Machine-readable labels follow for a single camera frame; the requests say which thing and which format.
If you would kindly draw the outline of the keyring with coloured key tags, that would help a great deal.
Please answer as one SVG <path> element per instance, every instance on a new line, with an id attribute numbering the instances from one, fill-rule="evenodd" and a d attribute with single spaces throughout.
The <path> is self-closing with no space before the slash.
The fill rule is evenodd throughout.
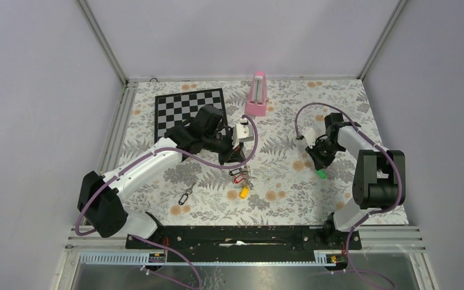
<path id="1" fill-rule="evenodd" d="M 233 183 L 240 187 L 239 197 L 246 199 L 253 189 L 252 177 L 248 166 L 231 169 L 228 174 L 233 178 Z"/>

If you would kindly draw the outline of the black carabiner key clip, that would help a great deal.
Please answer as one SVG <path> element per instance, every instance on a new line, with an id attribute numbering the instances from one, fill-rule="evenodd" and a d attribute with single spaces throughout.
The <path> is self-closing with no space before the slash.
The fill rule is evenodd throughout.
<path id="1" fill-rule="evenodd" d="M 182 206 L 187 202 L 189 196 L 193 193 L 194 186 L 195 184 L 192 184 L 189 188 L 185 189 L 184 193 L 181 195 L 178 201 L 178 205 Z"/>

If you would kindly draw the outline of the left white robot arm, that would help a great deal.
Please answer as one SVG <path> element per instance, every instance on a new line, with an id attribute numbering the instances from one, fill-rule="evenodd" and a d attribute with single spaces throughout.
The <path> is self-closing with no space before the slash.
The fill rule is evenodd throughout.
<path id="1" fill-rule="evenodd" d="M 142 185 L 187 158 L 215 169 L 242 167 L 244 143 L 257 141 L 257 128 L 243 115 L 235 127 L 224 124 L 223 112 L 212 106 L 200 108 L 195 117 L 169 128 L 150 149 L 132 161 L 99 175 L 87 173 L 77 202 L 80 214 L 75 232 L 79 236 L 97 233 L 107 238 L 117 233 L 139 236 L 148 248 L 163 242 L 159 223 L 150 214 L 126 207 L 130 196 Z"/>

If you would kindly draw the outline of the pink metronome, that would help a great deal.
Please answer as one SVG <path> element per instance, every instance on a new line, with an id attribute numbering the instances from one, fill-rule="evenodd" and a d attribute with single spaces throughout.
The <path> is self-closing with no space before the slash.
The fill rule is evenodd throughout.
<path id="1" fill-rule="evenodd" d="M 267 82 L 263 71 L 254 73 L 250 91 L 245 104 L 245 113 L 255 117 L 264 117 L 267 111 Z"/>

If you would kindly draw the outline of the black white chessboard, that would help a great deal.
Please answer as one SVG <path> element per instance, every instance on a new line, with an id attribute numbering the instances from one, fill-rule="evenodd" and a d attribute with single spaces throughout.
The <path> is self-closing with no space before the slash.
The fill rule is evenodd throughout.
<path id="1" fill-rule="evenodd" d="M 195 117 L 200 108 L 212 105 L 223 113 L 223 123 L 228 125 L 224 94 L 221 88 L 182 92 L 155 97 L 154 142 L 164 136 L 167 129 Z"/>

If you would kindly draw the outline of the floral table mat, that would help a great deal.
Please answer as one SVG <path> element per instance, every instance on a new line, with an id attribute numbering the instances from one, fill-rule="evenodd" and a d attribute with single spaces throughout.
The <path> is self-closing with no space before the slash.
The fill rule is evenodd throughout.
<path id="1" fill-rule="evenodd" d="M 324 133 L 335 106 L 379 143 L 378 128 L 360 80 L 270 80 L 264 117 L 255 118 L 259 145 L 249 162 L 253 189 L 246 199 L 226 170 L 188 159 L 139 188 L 127 206 L 165 225 L 320 225 L 352 197 L 355 159 L 338 153 L 321 179 L 295 130 Z M 178 201 L 195 184 L 187 202 Z"/>

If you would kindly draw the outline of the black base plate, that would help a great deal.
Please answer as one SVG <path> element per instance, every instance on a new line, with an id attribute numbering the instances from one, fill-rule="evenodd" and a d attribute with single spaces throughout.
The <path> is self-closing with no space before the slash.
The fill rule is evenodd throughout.
<path id="1" fill-rule="evenodd" d="M 361 250 L 358 232 L 329 233 L 322 226 L 162 226 L 149 241 L 173 248 L 186 256 L 267 257 L 290 252 L 329 251 L 342 254 L 346 249 Z"/>

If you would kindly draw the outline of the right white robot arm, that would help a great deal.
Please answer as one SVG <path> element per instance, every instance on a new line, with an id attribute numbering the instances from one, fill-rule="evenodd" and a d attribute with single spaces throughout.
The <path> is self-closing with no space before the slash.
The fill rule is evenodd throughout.
<path id="1" fill-rule="evenodd" d="M 331 249 L 346 241 L 346 232 L 357 228 L 371 213 L 391 210 L 405 198 L 405 155 L 388 150 L 367 137 L 357 122 L 345 121 L 340 113 L 324 119 L 325 133 L 318 136 L 313 128 L 303 130 L 306 153 L 322 174 L 338 152 L 348 152 L 356 159 L 352 198 L 341 209 L 329 215 L 324 223 L 323 243 Z"/>

